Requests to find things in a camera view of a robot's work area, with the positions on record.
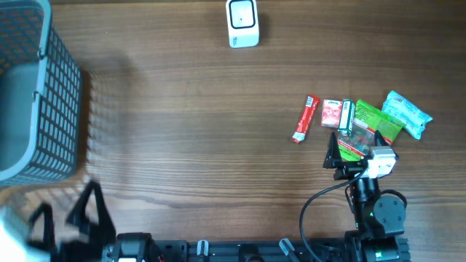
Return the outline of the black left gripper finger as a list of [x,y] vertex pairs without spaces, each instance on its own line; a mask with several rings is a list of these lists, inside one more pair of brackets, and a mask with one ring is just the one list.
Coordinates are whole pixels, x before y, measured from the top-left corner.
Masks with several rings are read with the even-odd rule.
[[34,227],[41,216],[44,218],[42,239],[30,239],[28,244],[40,250],[52,251],[55,249],[55,227],[50,204],[43,202],[32,212],[28,219],[30,226]]
[[116,229],[103,198],[99,182],[91,180],[84,187],[74,206],[66,217],[69,226],[75,226],[79,233],[89,240],[115,240]]

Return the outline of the orange tissue pack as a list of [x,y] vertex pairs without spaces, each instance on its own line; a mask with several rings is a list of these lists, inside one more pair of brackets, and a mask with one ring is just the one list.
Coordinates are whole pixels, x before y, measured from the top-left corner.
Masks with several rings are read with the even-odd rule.
[[343,102],[340,100],[324,100],[321,117],[323,127],[337,128],[341,118]]

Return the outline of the red white box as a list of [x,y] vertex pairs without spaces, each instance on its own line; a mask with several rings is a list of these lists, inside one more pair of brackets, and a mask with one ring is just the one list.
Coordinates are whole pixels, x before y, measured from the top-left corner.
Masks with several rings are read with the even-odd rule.
[[304,110],[301,114],[301,118],[296,126],[295,132],[292,136],[292,141],[299,144],[304,141],[308,132],[310,123],[312,122],[317,107],[320,103],[320,98],[314,95],[308,95],[305,103]]

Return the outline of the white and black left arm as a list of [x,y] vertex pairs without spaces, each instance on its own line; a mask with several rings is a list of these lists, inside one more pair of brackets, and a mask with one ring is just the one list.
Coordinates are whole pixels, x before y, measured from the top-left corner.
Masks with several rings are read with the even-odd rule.
[[55,243],[52,206],[41,203],[28,219],[1,207],[2,261],[138,261],[162,262],[163,252],[149,233],[116,234],[100,184],[90,181],[71,209],[66,223],[87,241]]

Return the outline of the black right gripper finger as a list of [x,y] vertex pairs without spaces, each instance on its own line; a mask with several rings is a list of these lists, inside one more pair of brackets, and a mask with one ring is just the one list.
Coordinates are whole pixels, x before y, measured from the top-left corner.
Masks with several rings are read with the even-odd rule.
[[339,151],[339,144],[335,132],[330,135],[327,154],[323,162],[323,168],[336,169],[341,167],[342,157]]
[[384,139],[380,131],[376,130],[374,133],[374,145],[375,146],[390,146],[390,144]]

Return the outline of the green snack bag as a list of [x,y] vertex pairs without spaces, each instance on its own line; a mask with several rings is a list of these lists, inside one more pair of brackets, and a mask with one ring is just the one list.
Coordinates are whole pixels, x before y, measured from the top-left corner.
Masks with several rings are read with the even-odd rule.
[[374,134],[378,130],[384,140],[391,145],[398,133],[406,125],[367,102],[359,100],[355,105],[352,133],[338,138],[341,157],[347,161],[357,161],[375,146]]

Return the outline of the green white box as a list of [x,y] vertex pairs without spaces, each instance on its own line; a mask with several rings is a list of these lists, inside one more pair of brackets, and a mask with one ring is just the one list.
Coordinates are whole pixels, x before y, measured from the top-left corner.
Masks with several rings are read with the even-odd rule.
[[343,136],[351,135],[353,118],[355,115],[355,104],[351,99],[345,99],[342,103],[338,131]]

